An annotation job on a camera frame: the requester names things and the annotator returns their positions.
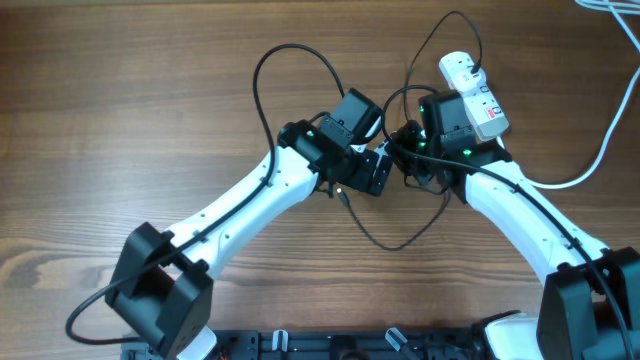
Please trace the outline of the Galaxy S25 smartphone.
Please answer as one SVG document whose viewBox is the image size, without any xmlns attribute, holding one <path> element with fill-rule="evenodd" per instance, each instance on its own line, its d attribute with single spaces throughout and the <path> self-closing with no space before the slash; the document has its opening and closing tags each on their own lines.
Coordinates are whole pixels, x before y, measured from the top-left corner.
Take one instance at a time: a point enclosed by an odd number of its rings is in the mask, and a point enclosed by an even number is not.
<svg viewBox="0 0 640 360">
<path fill-rule="evenodd" d="M 392 150 L 393 146 L 390 145 L 388 141 L 384 141 L 374 149 L 374 152 L 380 156 L 390 157 Z"/>
</svg>

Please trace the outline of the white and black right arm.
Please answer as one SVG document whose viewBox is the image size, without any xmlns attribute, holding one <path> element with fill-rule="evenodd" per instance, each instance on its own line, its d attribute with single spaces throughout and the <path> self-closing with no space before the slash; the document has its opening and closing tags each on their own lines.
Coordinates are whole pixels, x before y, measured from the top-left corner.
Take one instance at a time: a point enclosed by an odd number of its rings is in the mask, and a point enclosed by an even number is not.
<svg viewBox="0 0 640 360">
<path fill-rule="evenodd" d="M 385 134 L 392 154 L 491 221 L 543 286 L 537 315 L 516 311 L 482 325 L 487 358 L 638 358 L 638 251 L 613 250 L 581 230 L 503 146 L 479 141 L 457 91 L 426 92 L 422 121 Z"/>
</svg>

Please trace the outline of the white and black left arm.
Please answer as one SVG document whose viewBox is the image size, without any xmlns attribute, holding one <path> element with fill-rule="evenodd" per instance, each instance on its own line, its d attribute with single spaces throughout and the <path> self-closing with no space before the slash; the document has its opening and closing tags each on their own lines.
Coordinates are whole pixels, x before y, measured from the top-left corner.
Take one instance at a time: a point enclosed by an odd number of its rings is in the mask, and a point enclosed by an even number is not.
<svg viewBox="0 0 640 360">
<path fill-rule="evenodd" d="M 264 227 L 321 184 L 377 195 L 390 162 L 367 149 L 380 108 L 355 89 L 334 111 L 286 124 L 277 144 L 239 183 L 193 216 L 160 232 L 144 223 L 127 238 L 105 295 L 164 359 L 207 359 L 218 338 L 207 322 L 224 267 Z"/>
</svg>

